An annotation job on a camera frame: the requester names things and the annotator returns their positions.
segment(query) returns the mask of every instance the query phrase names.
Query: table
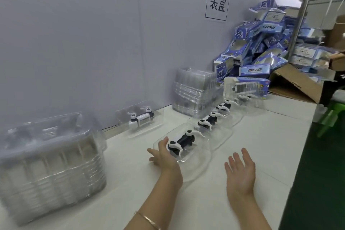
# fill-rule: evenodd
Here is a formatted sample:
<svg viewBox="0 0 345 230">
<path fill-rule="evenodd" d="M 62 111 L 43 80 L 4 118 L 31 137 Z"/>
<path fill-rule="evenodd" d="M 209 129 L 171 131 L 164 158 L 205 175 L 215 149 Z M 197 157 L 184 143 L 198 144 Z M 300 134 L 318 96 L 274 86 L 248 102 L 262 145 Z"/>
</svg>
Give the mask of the table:
<svg viewBox="0 0 345 230">
<path fill-rule="evenodd" d="M 312 120 L 314 104 L 274 97 L 272 104 L 285 102 L 285 113 L 264 111 L 245 116 L 234 127 L 234 134 L 213 153 L 205 173 L 179 194 L 170 229 L 239 229 L 226 197 L 224 162 L 234 151 L 246 147 L 256 162 L 256 198 L 272 229 L 278 229 L 290 188 Z M 265 102 L 269 109 L 270 99 Z M 307 107 L 298 115 L 295 107 Z M 147 198 L 159 176 L 148 162 L 147 148 L 189 117 L 165 108 L 165 123 L 139 137 L 128 139 L 124 133 L 110 138 L 105 151 L 107 187 L 77 206 L 48 215 L 19 228 L 24 230 L 123 229 L 133 213 Z M 0 208 L 0 229 L 18 229 Z"/>
</svg>

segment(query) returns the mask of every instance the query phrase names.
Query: pile of boxes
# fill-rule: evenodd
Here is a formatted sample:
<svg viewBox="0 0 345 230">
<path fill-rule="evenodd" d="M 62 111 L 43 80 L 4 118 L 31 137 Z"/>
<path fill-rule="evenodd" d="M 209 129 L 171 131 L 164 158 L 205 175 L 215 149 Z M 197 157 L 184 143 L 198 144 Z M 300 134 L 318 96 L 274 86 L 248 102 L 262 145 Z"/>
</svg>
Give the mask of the pile of boxes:
<svg viewBox="0 0 345 230">
<path fill-rule="evenodd" d="M 275 0 L 268 0 L 249 11 L 255 20 L 235 28 L 230 45 L 214 60 L 214 71 L 218 83 L 223 83 L 225 77 L 259 78 L 268 91 L 271 73 L 288 63 L 285 57 L 299 8 L 278 6 Z M 318 69 L 328 68 L 327 56 L 336 52 L 320 46 L 323 38 L 322 30 L 308 27 L 304 18 L 290 60 L 296 69 L 307 73 L 315 82 L 322 80 L 317 75 Z"/>
</svg>

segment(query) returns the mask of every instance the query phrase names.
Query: metal pole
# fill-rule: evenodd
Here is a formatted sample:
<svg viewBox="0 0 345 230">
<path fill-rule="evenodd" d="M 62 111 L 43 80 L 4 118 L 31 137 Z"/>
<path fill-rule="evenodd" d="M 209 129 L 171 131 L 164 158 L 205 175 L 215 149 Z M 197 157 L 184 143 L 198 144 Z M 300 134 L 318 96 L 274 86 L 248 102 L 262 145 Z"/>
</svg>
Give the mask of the metal pole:
<svg viewBox="0 0 345 230">
<path fill-rule="evenodd" d="M 297 21 L 297 24 L 294 28 L 293 33 L 292 33 L 291 42 L 290 42 L 289 48 L 288 48 L 289 53 L 288 53 L 287 59 L 289 61 L 290 61 L 292 53 L 294 51 L 295 44 L 296 44 L 296 41 L 298 38 L 298 34 L 300 33 L 300 28 L 301 28 L 302 23 L 303 23 L 305 12 L 307 11 L 308 3 L 309 3 L 309 0 L 303 0 L 301 7 L 300 7 L 300 10 L 298 12 L 298 17 L 297 17 L 298 21 Z"/>
</svg>

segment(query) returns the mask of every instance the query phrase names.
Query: bracelet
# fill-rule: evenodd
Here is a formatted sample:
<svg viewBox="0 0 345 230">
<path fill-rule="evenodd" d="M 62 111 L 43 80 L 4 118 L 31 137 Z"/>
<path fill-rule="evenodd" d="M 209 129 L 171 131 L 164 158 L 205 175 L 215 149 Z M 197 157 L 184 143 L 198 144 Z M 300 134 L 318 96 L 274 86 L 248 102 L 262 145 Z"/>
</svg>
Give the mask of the bracelet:
<svg viewBox="0 0 345 230">
<path fill-rule="evenodd" d="M 153 222 L 151 219 L 149 219 L 148 217 L 146 217 L 145 215 L 143 215 L 142 213 L 140 213 L 140 212 L 138 212 L 138 211 L 136 211 L 134 214 L 138 214 L 138 215 L 141 215 L 144 219 L 146 219 L 155 229 L 157 229 L 157 230 L 161 230 L 161 228 L 158 226 L 158 225 L 156 225 L 156 223 L 155 222 Z"/>
</svg>

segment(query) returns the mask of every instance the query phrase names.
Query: floor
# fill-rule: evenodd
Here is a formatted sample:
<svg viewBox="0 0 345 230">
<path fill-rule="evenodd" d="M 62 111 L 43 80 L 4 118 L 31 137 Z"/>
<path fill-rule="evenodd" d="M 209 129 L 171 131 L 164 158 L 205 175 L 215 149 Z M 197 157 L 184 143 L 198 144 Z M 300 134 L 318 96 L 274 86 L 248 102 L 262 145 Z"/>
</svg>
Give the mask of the floor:
<svg viewBox="0 0 345 230">
<path fill-rule="evenodd" d="M 279 230 L 345 229 L 345 113 L 321 138 L 313 123 Z"/>
</svg>

